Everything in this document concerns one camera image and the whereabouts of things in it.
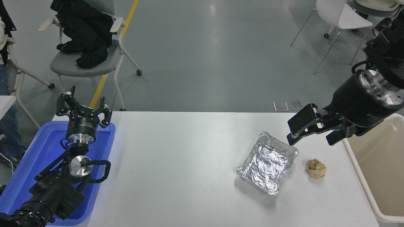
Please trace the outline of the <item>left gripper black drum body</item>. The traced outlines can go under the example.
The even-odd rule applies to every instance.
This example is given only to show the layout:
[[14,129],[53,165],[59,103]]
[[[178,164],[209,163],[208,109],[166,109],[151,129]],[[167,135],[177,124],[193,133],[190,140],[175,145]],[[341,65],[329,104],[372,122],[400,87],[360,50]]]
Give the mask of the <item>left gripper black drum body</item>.
[[72,110],[69,114],[66,136],[70,137],[76,134],[85,134],[96,137],[98,123],[98,116],[90,116],[89,113],[82,113],[77,109]]

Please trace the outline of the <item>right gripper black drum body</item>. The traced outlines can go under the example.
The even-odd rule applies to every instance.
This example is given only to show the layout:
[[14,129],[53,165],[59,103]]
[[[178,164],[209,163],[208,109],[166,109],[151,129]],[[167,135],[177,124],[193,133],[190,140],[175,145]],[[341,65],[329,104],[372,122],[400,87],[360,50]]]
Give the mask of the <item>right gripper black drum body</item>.
[[341,136],[364,133],[389,116],[389,108],[370,95],[360,81],[360,73],[352,75],[333,94],[328,110],[344,117]]

